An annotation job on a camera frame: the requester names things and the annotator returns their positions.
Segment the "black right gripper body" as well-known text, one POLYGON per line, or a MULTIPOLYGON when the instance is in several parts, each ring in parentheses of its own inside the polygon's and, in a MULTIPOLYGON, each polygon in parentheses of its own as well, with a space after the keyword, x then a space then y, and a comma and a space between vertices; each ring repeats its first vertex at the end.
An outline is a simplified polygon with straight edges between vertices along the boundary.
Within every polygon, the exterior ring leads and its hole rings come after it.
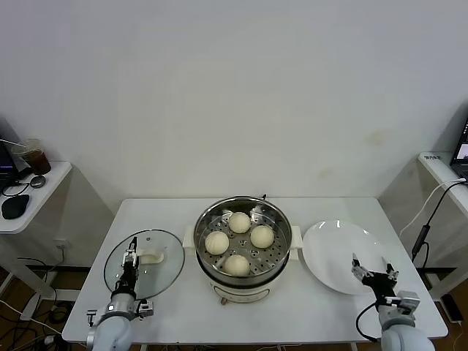
POLYGON ((393 288, 396 286, 396 280, 387 273, 371 272, 364 276, 364 285, 370 287, 376 299, 385 299, 394 297, 393 288))

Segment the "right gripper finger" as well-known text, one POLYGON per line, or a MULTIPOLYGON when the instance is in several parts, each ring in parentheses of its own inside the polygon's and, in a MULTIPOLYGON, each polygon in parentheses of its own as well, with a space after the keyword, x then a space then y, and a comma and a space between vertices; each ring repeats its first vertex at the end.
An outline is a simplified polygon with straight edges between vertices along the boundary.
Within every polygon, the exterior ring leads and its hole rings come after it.
POLYGON ((385 273, 390 280, 396 281, 399 272, 393 267, 393 265, 385 257, 382 257, 382 262, 385 266, 385 273))
POLYGON ((366 284, 370 278, 370 272, 361 265, 357 255, 352 253, 352 269, 351 269, 354 277, 361 282, 362 284, 366 284))

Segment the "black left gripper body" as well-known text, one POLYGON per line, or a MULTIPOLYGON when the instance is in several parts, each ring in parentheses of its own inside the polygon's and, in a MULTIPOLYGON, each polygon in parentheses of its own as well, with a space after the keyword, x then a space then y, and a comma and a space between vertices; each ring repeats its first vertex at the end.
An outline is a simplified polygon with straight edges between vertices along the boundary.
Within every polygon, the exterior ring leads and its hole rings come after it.
POLYGON ((115 283, 113 294, 135 295, 135 285, 137 282, 137 269, 133 265, 125 265, 123 273, 115 283))

